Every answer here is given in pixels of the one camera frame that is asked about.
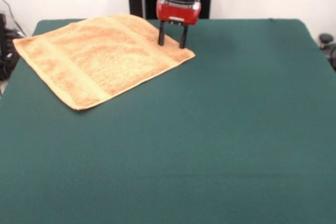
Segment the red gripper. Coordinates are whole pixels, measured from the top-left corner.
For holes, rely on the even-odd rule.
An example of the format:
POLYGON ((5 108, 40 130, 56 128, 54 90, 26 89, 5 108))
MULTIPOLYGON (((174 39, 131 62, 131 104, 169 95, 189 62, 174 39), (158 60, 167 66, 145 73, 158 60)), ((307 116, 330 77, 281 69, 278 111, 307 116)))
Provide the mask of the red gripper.
POLYGON ((184 25, 179 47, 185 48, 188 25, 195 25, 201 12, 201 3, 196 1, 191 4, 178 4, 168 0, 156 1, 156 16, 160 21, 158 44, 164 45, 165 22, 177 22, 184 25))

